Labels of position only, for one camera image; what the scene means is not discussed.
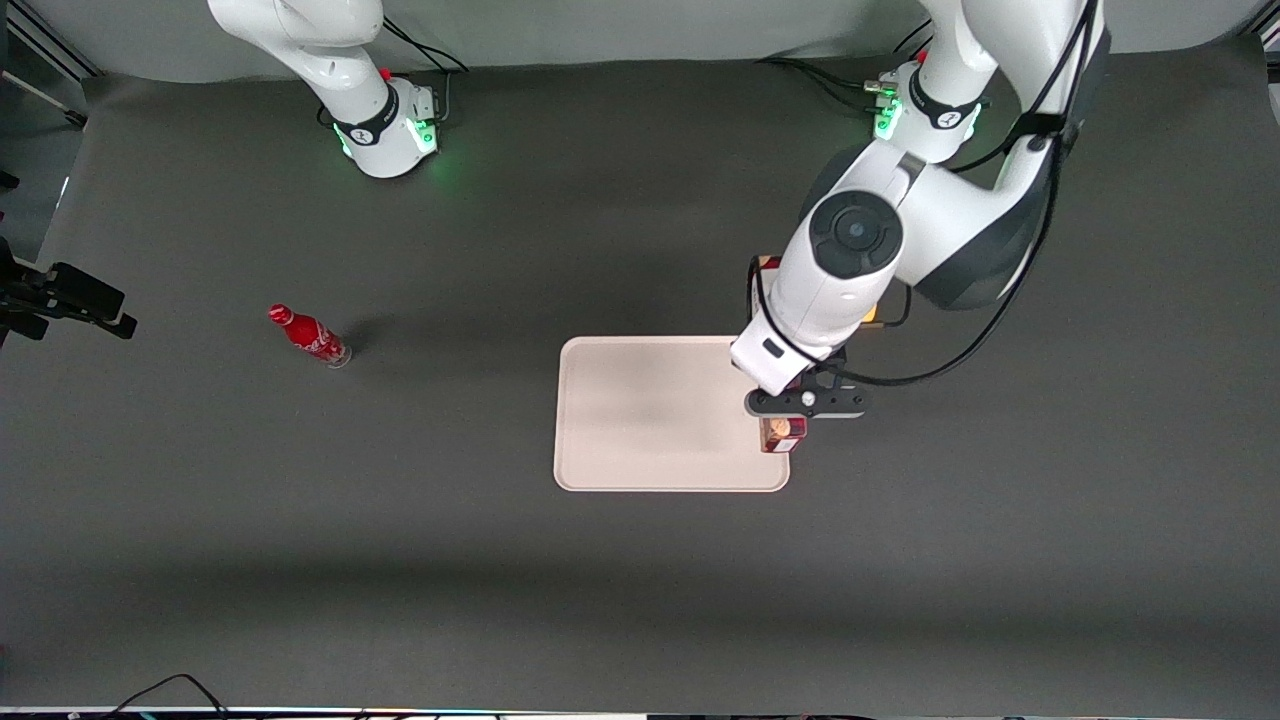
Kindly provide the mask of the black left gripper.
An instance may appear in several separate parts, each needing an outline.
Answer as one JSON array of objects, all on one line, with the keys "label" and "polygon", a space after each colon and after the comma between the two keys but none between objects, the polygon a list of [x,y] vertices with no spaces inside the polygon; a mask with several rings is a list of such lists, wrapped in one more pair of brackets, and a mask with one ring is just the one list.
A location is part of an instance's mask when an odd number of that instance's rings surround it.
[{"label": "black left gripper", "polygon": [[869,409],[864,388],[818,366],[797,375],[778,395],[754,389],[745,397],[746,413],[762,419],[854,419]]}]

